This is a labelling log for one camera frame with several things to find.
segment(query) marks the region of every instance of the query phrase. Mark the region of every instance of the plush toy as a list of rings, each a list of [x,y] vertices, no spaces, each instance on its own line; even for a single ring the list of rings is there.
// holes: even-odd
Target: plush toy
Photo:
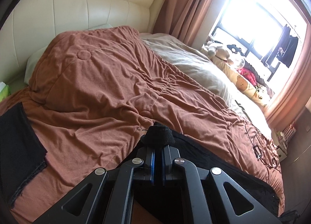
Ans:
[[[216,56],[219,59],[226,61],[235,69],[241,69],[245,65],[245,59],[239,54],[233,54],[226,45],[209,41],[204,47],[204,50],[207,51],[207,56]]]

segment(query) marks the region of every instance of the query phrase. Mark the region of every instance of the pillow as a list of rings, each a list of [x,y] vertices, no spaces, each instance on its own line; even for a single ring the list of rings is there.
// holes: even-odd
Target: pillow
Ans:
[[[209,59],[229,78],[229,80],[237,87],[237,89],[256,103],[259,108],[263,109],[268,100],[264,98],[261,91],[256,89],[247,79],[241,76],[236,70],[229,67],[223,60],[216,56],[211,56]]]
[[[110,24],[104,24],[104,25],[99,25],[90,29],[87,29],[86,31],[93,31],[96,29],[106,29],[106,28],[111,28],[112,26]],[[25,78],[24,78],[24,83],[29,85],[29,79],[32,76],[32,72],[35,69],[35,66],[37,65],[38,60],[41,58],[43,55],[44,51],[46,50],[48,46],[45,46],[35,53],[33,53],[27,60],[27,66],[26,66],[26,72],[25,72]]]

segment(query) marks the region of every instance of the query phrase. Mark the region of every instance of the tufted headboard panel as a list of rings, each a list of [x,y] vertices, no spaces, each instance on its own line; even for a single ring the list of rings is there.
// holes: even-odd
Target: tufted headboard panel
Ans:
[[[164,0],[20,0],[0,30],[0,81],[26,67],[59,33],[103,24],[152,32]]]

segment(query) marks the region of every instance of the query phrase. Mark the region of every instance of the tissue box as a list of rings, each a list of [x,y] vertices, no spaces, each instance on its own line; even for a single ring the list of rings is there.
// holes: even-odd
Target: tissue box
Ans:
[[[10,95],[10,87],[4,82],[0,82],[0,102]]]

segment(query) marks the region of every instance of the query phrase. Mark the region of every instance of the black towel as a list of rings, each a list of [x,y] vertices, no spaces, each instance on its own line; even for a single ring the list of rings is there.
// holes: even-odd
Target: black towel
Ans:
[[[46,167],[46,153],[22,103],[0,117],[0,190],[8,207],[14,207],[23,188]]]

